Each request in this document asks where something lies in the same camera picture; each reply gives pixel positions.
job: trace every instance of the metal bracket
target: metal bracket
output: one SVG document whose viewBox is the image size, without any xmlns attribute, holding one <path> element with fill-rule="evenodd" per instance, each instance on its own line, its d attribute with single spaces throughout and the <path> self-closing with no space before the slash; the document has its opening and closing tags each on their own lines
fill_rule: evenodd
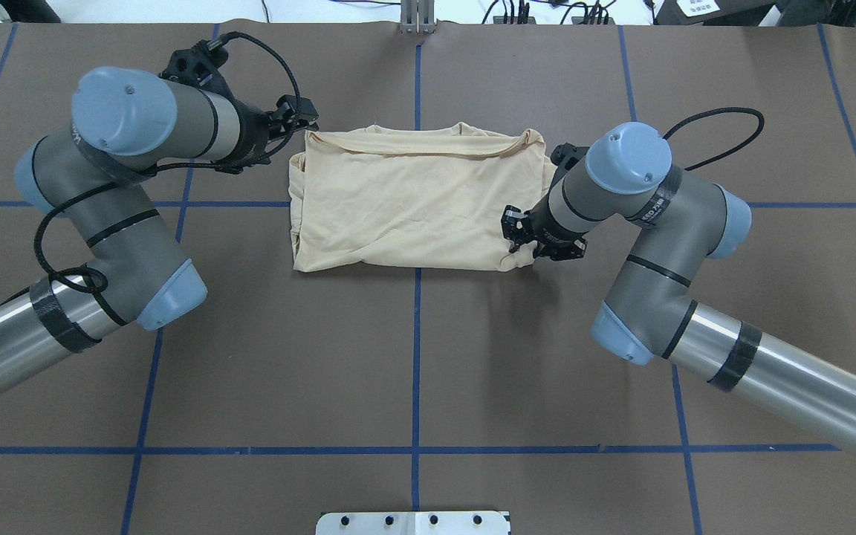
<svg viewBox="0 0 856 535">
<path fill-rule="evenodd" d="M 435 0 L 401 0 L 401 33 L 435 33 Z"/>
<path fill-rule="evenodd" d="M 506 511 L 327 513 L 316 535 L 510 535 Z"/>
</svg>

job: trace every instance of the light blue cap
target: light blue cap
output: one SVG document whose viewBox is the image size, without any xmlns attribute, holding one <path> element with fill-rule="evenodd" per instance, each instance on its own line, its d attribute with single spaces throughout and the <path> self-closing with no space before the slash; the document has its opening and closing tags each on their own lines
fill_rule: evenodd
<svg viewBox="0 0 856 535">
<path fill-rule="evenodd" d="M 621 195 L 648 192 L 672 166 L 669 143 L 652 126 L 623 123 L 597 140 L 584 158 L 594 182 Z"/>
<path fill-rule="evenodd" d="M 652 352 L 623 324 L 606 302 L 600 307 L 590 334 L 599 345 L 621 359 L 645 366 L 652 360 Z"/>
<path fill-rule="evenodd" d="M 41 210 L 42 213 L 49 213 L 54 209 L 54 206 L 51 206 L 51 203 L 45 199 L 42 191 L 38 189 L 38 183 L 35 181 L 34 158 L 35 149 L 38 149 L 38 143 L 35 143 L 33 148 L 22 155 L 18 159 L 18 163 L 15 163 L 15 187 L 18 187 L 18 192 L 22 194 L 25 202 Z M 65 214 L 58 214 L 58 217 L 65 217 Z"/>
<path fill-rule="evenodd" d="M 147 331 L 156 331 L 193 311 L 206 298 L 207 287 L 193 267 L 193 260 L 187 259 L 147 302 L 137 322 Z"/>
<path fill-rule="evenodd" d="M 99 67 L 82 76 L 71 98 L 82 138 L 112 155 L 135 156 L 163 143 L 177 124 L 177 99 L 147 71 Z"/>
<path fill-rule="evenodd" d="M 748 231 L 751 229 L 751 208 L 748 203 L 729 193 L 724 187 L 719 186 L 719 189 L 726 198 L 726 227 L 716 250 L 709 253 L 709 258 L 724 258 L 735 253 L 735 247 L 748 237 Z"/>
</svg>

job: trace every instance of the white label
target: white label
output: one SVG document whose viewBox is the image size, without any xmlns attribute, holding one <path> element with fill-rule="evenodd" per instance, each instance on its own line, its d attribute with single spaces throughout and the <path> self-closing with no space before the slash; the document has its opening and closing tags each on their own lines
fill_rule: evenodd
<svg viewBox="0 0 856 535">
<path fill-rule="evenodd" d="M 715 13 L 719 10 L 716 0 L 676 0 L 679 9 L 686 13 L 686 17 L 697 17 L 706 13 Z"/>
</svg>

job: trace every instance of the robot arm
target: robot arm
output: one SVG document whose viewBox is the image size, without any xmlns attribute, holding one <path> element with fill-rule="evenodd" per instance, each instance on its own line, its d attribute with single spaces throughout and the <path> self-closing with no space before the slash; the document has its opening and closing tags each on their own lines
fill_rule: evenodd
<svg viewBox="0 0 856 535">
<path fill-rule="evenodd" d="M 51 270 L 0 305 L 0 393 L 120 326 L 136 321 L 154 331 L 204 301 L 207 287 L 140 182 L 171 167 L 156 167 L 162 158 L 210 160 L 194 165 L 230 173 L 269 163 L 266 143 L 316 121 L 295 84 L 296 95 L 283 96 L 272 112 L 238 101 L 217 71 L 227 41 L 174 52 L 160 77 L 113 67 L 88 72 L 72 99 L 71 127 L 45 136 L 19 161 L 18 189 L 48 214 L 36 243 L 62 213 L 94 259 Z"/>
<path fill-rule="evenodd" d="M 856 454 L 856 376 L 687 297 L 704 258 L 730 255 L 751 225 L 748 205 L 672 165 L 651 126 L 616 126 L 590 149 L 561 146 L 558 176 L 532 210 L 507 207 L 504 237 L 534 256 L 583 256 L 583 237 L 618 213 L 643 230 L 591 335 L 645 365 L 653 355 Z"/>
</svg>

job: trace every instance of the silver cylinder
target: silver cylinder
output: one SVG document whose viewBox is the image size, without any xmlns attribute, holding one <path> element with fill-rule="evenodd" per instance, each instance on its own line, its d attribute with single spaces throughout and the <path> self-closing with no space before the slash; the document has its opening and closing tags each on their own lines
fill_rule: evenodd
<svg viewBox="0 0 856 535">
<path fill-rule="evenodd" d="M 726 363 L 740 326 L 740 321 L 699 305 L 669 359 L 712 380 Z M 856 454 L 852 373 L 763 333 L 750 366 L 730 392 Z"/>
<path fill-rule="evenodd" d="M 81 277 L 72 277 L 71 281 L 81 284 Z M 92 295 L 58 282 L 52 283 L 51 288 L 65 315 L 91 338 L 99 340 L 118 328 Z M 0 394 L 69 354 L 42 325 L 27 294 L 1 305 Z"/>
</svg>

